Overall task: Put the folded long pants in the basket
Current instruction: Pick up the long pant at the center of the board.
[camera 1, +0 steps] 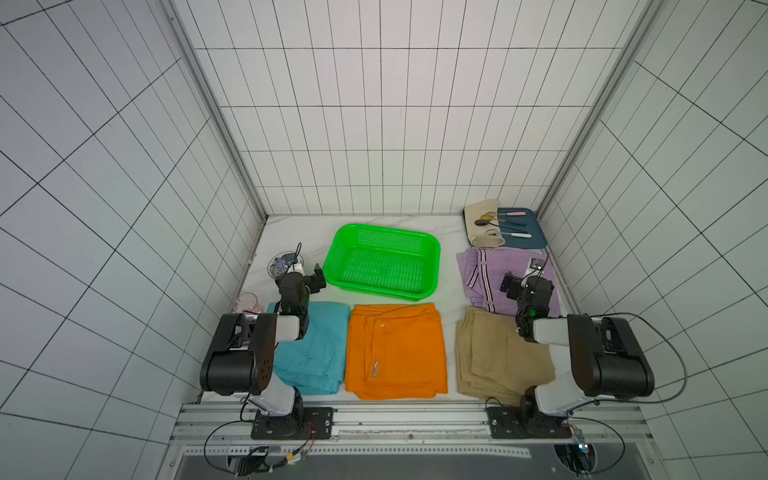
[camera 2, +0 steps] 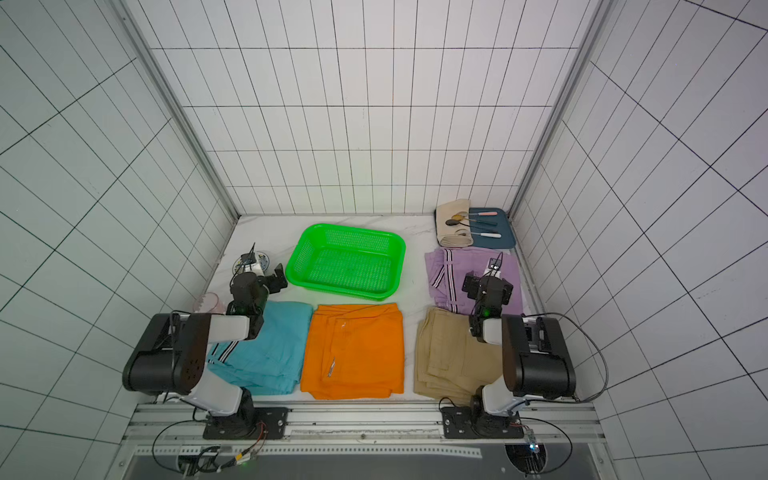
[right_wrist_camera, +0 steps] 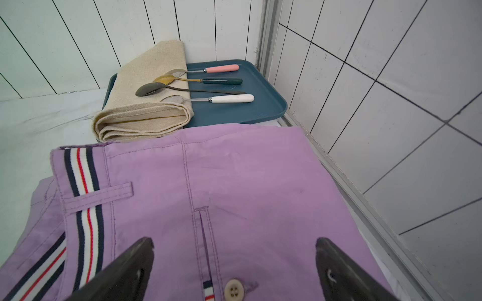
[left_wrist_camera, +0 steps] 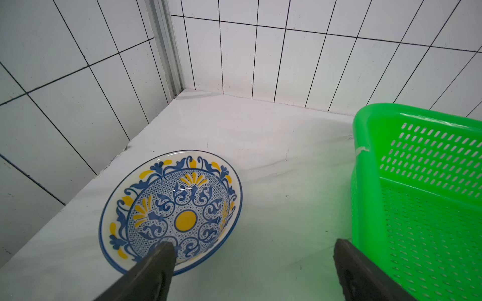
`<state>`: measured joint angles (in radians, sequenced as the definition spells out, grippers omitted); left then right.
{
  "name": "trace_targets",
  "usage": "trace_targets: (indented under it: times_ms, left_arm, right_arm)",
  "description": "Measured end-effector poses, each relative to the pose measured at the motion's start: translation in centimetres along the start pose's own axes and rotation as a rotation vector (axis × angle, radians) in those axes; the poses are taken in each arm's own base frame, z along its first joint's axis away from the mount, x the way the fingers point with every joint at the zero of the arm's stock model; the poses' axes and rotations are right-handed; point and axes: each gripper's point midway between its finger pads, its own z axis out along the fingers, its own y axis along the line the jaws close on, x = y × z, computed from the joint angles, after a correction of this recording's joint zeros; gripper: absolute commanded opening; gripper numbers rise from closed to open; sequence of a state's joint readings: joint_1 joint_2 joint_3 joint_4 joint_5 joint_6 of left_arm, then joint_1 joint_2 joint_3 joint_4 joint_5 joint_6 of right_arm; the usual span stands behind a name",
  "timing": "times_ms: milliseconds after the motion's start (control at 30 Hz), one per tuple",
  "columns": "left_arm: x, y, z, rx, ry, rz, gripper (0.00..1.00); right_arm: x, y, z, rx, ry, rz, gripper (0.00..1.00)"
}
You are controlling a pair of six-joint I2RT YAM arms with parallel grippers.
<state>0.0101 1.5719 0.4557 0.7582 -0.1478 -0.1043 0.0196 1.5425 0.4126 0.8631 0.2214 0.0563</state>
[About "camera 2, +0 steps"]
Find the purple pants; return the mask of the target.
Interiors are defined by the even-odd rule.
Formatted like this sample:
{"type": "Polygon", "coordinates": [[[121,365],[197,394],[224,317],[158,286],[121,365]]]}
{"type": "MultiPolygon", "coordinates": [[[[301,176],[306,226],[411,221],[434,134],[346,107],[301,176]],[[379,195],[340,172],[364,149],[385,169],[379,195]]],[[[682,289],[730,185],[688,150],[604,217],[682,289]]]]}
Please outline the purple pants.
{"type": "Polygon", "coordinates": [[[502,255],[501,277],[513,285],[511,299],[503,307],[503,313],[522,314],[524,307],[516,259],[509,253],[475,247],[440,247],[425,255],[429,293],[435,305],[452,313],[469,315],[474,306],[474,300],[462,290],[464,279],[468,273],[481,276],[490,262],[499,254],[502,255]]]}

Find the teal pants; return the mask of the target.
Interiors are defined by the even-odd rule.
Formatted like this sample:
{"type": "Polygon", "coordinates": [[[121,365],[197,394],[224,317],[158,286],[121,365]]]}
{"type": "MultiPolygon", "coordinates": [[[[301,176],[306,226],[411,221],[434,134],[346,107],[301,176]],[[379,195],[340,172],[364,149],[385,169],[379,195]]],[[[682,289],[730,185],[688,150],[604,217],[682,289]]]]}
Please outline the teal pants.
{"type": "Polygon", "coordinates": [[[289,395],[300,382],[312,316],[309,304],[269,302],[257,337],[213,345],[207,366],[254,396],[289,395]]]}

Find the beige pants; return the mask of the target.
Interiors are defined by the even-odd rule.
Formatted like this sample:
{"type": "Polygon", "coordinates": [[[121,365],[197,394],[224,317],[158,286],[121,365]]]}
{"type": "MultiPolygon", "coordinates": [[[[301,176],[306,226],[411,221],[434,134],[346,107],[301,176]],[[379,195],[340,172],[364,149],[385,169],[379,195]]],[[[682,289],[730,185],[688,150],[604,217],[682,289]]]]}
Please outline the beige pants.
{"type": "Polygon", "coordinates": [[[502,376],[502,348],[478,341],[466,316],[432,307],[417,330],[414,392],[467,406],[502,376]]]}

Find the orange pants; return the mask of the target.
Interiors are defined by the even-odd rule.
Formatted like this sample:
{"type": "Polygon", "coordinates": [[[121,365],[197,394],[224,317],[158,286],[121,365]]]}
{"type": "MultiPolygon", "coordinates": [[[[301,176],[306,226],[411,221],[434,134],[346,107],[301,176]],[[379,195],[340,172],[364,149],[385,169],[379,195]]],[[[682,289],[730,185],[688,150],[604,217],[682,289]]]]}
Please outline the orange pants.
{"type": "Polygon", "coordinates": [[[403,315],[395,303],[320,305],[300,390],[316,400],[386,399],[405,382],[403,315]]]}

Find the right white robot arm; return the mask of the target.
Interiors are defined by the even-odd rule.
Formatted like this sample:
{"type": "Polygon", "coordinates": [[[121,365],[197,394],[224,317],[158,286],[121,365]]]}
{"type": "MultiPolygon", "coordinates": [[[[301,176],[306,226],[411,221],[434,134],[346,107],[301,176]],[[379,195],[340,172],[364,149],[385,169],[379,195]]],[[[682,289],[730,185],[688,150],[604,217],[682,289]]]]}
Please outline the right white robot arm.
{"type": "Polygon", "coordinates": [[[493,431],[520,430],[518,410],[534,400],[571,397],[576,374],[559,322],[547,314],[505,314],[514,286],[488,273],[465,275],[462,291],[474,301],[469,331],[479,342],[501,348],[501,376],[477,390],[470,403],[472,426],[493,431]]]}

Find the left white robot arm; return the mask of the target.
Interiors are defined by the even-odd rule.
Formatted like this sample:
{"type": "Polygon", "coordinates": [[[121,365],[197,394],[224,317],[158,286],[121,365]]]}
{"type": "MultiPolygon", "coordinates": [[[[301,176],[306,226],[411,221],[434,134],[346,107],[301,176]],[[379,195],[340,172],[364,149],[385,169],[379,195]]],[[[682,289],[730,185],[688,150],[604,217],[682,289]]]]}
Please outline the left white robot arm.
{"type": "Polygon", "coordinates": [[[211,345],[255,339],[268,297],[288,286],[284,267],[270,275],[241,271],[230,281],[232,301],[223,314],[173,310],[154,315],[126,362],[123,387],[146,395],[175,393],[208,414],[206,439],[240,439],[266,433],[251,393],[209,369],[211,345]]]}

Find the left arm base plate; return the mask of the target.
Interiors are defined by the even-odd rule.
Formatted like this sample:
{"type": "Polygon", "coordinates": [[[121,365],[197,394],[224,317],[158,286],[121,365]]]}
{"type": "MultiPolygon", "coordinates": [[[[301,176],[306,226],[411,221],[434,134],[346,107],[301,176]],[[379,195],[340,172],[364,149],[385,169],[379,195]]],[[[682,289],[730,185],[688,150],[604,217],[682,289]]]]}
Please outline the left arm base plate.
{"type": "Polygon", "coordinates": [[[254,408],[229,416],[210,416],[203,431],[205,440],[280,440],[284,437],[288,409],[254,408]]]}

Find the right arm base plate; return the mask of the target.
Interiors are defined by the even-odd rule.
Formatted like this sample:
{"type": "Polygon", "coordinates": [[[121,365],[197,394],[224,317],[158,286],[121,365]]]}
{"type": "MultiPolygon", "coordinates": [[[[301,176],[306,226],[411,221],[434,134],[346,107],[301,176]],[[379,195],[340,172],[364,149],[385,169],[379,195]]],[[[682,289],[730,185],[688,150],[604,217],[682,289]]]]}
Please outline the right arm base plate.
{"type": "Polygon", "coordinates": [[[446,439],[523,439],[524,429],[508,417],[481,412],[475,414],[469,407],[441,407],[443,436],[446,439]]]}

